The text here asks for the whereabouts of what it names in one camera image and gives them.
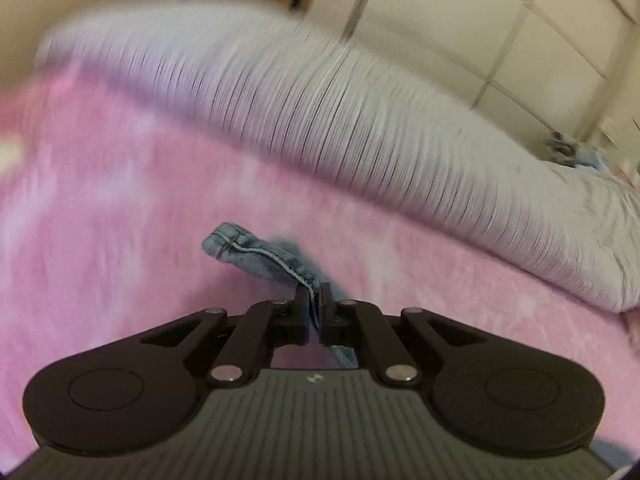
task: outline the blue cloth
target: blue cloth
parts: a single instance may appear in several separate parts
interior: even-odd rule
[[[220,262],[233,264],[258,278],[283,283],[292,288],[298,284],[303,285],[311,296],[311,323],[316,330],[320,329],[320,284],[331,280],[300,253],[296,244],[286,240],[267,242],[237,224],[224,222],[202,242],[202,248]],[[332,292],[336,301],[346,297],[333,283]],[[332,346],[332,350],[343,367],[358,367],[352,348]]]
[[[594,438],[589,444],[589,448],[613,469],[621,469],[632,465],[634,460],[637,459],[637,457],[634,457],[631,452],[619,444],[614,444],[613,442],[600,438]]]

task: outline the circular pad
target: circular pad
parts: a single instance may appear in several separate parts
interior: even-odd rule
[[[600,383],[587,370],[516,344],[452,349],[431,402],[464,440],[521,457],[553,456],[585,444],[604,410]]]
[[[196,400],[193,378],[171,349],[135,342],[44,368],[25,389],[23,408],[39,441],[95,456],[171,436],[193,413]]]
[[[142,379],[136,374],[119,368],[102,368],[76,377],[69,387],[69,396],[82,408],[112,412],[136,402],[142,390]]]

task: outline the pink fleece blanket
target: pink fleece blanket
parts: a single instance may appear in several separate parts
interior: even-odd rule
[[[0,96],[3,135],[20,136],[26,158],[0,180],[1,470],[35,448],[20,405],[41,367],[282,293],[204,255],[200,242],[222,221],[296,241],[388,314],[422,306],[580,362],[606,391],[599,436],[640,450],[640,362],[619,317],[74,69]]]

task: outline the stitching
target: stitching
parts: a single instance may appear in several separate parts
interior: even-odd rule
[[[233,238],[228,238],[222,233],[217,233],[217,235],[220,236],[226,242],[226,245],[223,249],[228,249],[229,247],[233,247],[234,249],[240,251],[241,253],[262,254],[263,256],[268,257],[270,260],[280,265],[289,275],[294,277],[296,280],[302,283],[302,285],[306,286],[306,288],[308,288],[309,290],[312,290],[315,294],[315,288],[313,287],[313,285],[311,285],[303,276],[300,276],[300,274],[298,274],[295,270],[291,269],[282,259],[277,257],[275,254],[271,253],[266,249],[261,249],[258,247],[250,247],[250,248],[242,247],[241,245],[236,243],[236,240],[238,239],[239,234],[235,235]]]

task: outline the ribbed gray surface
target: ribbed gray surface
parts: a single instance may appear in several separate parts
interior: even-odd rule
[[[153,448],[84,458],[43,449],[12,480],[601,480],[585,450],[543,460],[483,452],[446,433],[415,392],[367,370],[264,370],[209,396],[197,418]]]

